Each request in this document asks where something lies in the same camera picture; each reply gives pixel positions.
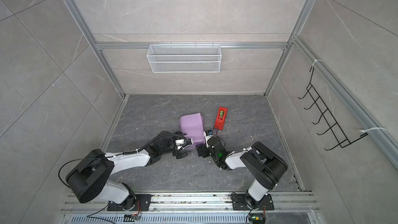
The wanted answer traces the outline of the red tape dispenser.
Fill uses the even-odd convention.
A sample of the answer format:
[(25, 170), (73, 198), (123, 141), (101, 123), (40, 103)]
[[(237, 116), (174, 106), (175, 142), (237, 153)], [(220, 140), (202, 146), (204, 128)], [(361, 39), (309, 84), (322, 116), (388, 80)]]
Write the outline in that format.
[(214, 128), (217, 130), (223, 130), (225, 122), (226, 122), (226, 116), (227, 116), (228, 109), (225, 107), (219, 107), (217, 118), (214, 124)]

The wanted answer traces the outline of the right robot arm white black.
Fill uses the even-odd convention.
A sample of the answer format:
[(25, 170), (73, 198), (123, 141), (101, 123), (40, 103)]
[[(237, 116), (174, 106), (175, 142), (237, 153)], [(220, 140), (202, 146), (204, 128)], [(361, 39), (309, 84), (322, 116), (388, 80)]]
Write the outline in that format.
[(279, 155), (261, 142), (255, 142), (249, 148), (239, 151), (227, 151), (222, 139), (212, 136), (204, 145), (197, 145), (198, 156), (212, 157), (221, 170), (247, 168), (254, 177), (254, 182), (245, 194), (231, 195), (233, 202), (244, 204), (249, 209), (256, 209), (269, 199), (272, 190), (287, 172), (288, 165)]

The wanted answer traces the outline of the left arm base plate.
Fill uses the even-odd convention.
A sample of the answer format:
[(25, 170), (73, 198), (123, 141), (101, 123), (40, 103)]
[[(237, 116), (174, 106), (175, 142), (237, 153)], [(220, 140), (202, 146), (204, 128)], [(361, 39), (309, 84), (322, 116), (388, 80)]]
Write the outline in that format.
[(116, 204), (109, 201), (107, 211), (148, 211), (152, 195), (138, 194), (134, 197), (128, 197), (123, 203)]

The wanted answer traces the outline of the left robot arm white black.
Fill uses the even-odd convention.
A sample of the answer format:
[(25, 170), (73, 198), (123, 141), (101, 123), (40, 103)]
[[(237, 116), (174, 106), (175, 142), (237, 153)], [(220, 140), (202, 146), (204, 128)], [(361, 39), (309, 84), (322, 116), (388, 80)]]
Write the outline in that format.
[(137, 204), (135, 192), (126, 183), (116, 183), (111, 175), (131, 168), (143, 168), (158, 162), (164, 153), (184, 158), (184, 150), (193, 145), (193, 140), (182, 132), (162, 131), (144, 146), (130, 151), (108, 152), (92, 150), (82, 159), (71, 160), (79, 163), (61, 179), (73, 191), (80, 203), (104, 200), (130, 210)]

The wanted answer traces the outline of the pink wrapping paper sheet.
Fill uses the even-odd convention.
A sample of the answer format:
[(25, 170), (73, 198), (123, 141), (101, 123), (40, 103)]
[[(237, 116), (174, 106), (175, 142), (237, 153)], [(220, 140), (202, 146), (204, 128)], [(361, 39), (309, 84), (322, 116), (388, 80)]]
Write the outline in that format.
[(187, 139), (192, 139), (188, 150), (195, 149), (196, 145), (205, 144), (204, 119), (200, 113), (182, 116), (179, 120), (180, 131)]

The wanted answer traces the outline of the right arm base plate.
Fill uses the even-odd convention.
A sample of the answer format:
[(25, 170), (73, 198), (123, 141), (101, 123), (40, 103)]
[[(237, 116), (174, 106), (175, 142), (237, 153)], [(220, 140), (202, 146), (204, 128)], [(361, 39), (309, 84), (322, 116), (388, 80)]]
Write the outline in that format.
[(249, 194), (230, 194), (230, 198), (234, 211), (248, 211), (252, 209), (260, 209), (265, 211), (273, 211), (275, 209), (271, 195), (265, 195), (260, 201), (256, 201)]

